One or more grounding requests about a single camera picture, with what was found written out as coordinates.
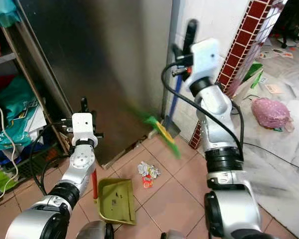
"white wall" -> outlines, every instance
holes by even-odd
[[[220,41],[220,60],[215,78],[224,62],[232,40],[245,14],[249,0],[176,0],[179,3],[179,12],[176,25],[176,43],[182,47],[183,37],[187,23],[190,19],[198,20],[196,41],[214,37]],[[175,85],[176,78],[171,79],[170,84]],[[183,88],[181,93],[193,100],[191,93]],[[168,112],[172,96],[167,98]],[[180,128],[180,135],[190,141],[197,123],[196,110],[178,100],[173,121]]]

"white cable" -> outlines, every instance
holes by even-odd
[[[4,189],[3,189],[3,193],[0,196],[0,198],[2,198],[4,196],[4,194],[5,194],[6,186],[8,185],[8,183],[10,181],[12,181],[13,179],[15,179],[18,176],[19,170],[18,170],[18,167],[16,166],[15,161],[14,161],[14,154],[15,154],[15,150],[16,150],[15,144],[14,144],[13,140],[10,138],[10,136],[5,131],[5,128],[4,128],[4,115],[3,115],[3,111],[2,111],[1,108],[0,108],[0,114],[1,114],[1,127],[2,127],[2,131],[4,132],[5,136],[9,139],[9,141],[11,142],[11,144],[13,145],[13,151],[12,151],[12,155],[11,155],[11,162],[14,165],[15,171],[16,171],[15,175],[6,182],[6,184],[4,186]]]

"green dustpan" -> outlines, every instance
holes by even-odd
[[[98,185],[98,209],[107,223],[136,225],[130,179],[104,178]]]

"tiled floor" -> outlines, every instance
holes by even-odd
[[[206,185],[205,160],[188,144],[177,137],[181,159],[175,159],[169,148],[158,138],[145,140],[139,147],[124,155],[108,170],[98,166],[98,179],[105,177],[130,178],[133,183],[137,217],[136,226],[115,225],[116,239],[158,239],[161,232],[175,229],[188,239],[206,239],[203,196],[209,191]],[[137,165],[145,161],[154,164],[161,175],[153,187],[144,189]],[[57,169],[49,170],[45,177],[47,190],[61,178],[68,162]],[[73,239],[88,222],[99,219],[93,203],[92,184],[76,205],[70,220],[67,239]],[[41,193],[32,180],[25,182],[0,202],[0,239],[4,238],[11,221],[32,203],[41,198]],[[294,239],[282,225],[261,208],[262,229],[280,239]]]

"red dustpan handle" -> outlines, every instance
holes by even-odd
[[[96,170],[92,173],[92,183],[93,183],[93,199],[98,199],[98,178],[96,176]]]

